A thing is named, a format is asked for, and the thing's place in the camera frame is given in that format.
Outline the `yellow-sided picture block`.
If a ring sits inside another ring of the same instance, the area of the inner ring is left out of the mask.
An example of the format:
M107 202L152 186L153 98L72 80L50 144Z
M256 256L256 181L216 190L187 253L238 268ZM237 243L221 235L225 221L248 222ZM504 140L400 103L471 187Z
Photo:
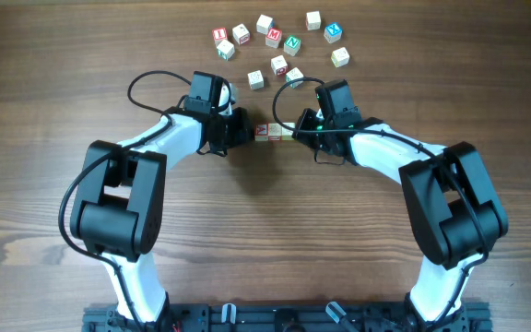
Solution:
M293 140L294 123L284 123L281 128L281 137L284 141Z

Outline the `red A letter block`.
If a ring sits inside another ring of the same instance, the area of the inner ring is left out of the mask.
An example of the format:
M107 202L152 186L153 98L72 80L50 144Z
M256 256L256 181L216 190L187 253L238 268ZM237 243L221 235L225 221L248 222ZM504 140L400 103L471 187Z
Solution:
M254 139L256 141L267 141L269 139L268 124L258 124L255 127Z

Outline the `teal-sided picture block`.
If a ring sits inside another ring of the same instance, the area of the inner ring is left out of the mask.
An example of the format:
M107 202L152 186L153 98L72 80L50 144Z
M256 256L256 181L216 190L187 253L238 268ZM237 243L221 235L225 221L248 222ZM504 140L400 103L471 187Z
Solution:
M229 61L235 54L234 44L227 40L221 41L217 45L217 54L225 61Z

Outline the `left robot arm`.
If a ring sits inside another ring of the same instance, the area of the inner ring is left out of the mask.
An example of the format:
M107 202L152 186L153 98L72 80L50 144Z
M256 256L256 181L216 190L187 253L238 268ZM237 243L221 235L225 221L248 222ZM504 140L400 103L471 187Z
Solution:
M225 157L254 139L248 114L225 78L196 71L187 83L189 92L161 111L147 131L119 143L92 142L62 199L63 239L102 262L118 299L114 306L85 309L85 331L183 329L186 314L171 306L151 253L162 222L166 172L189 155Z

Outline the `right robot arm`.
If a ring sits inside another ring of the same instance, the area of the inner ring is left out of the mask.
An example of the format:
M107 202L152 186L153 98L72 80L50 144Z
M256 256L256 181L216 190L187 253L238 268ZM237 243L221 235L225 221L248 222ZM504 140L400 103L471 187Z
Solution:
M320 109L303 112L294 138L400 184L423 253L406 299L411 325L434 331L452 323L471 272L509 228L478 151L467 142L426 144L379 119L363 118L346 80L319 81L314 92Z

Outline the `dark red sided block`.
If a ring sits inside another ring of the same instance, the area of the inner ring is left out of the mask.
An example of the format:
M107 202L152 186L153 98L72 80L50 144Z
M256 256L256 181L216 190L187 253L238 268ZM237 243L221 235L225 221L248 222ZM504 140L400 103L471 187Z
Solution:
M282 127L277 123L267 125L267 139L269 141L280 141L282 139Z

